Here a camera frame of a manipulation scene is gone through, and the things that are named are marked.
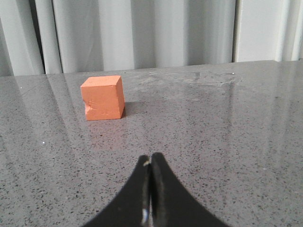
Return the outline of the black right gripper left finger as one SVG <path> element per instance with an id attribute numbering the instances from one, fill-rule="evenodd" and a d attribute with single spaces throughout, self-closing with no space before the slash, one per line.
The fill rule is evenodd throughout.
<path id="1" fill-rule="evenodd" d="M 150 214 L 150 160 L 139 157 L 116 197 L 85 227 L 147 227 Z"/>

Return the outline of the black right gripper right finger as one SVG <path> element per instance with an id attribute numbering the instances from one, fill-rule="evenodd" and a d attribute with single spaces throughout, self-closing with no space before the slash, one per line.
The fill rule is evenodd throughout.
<path id="1" fill-rule="evenodd" d="M 226 227 L 186 190 L 162 153 L 151 157 L 151 200 L 155 227 Z"/>

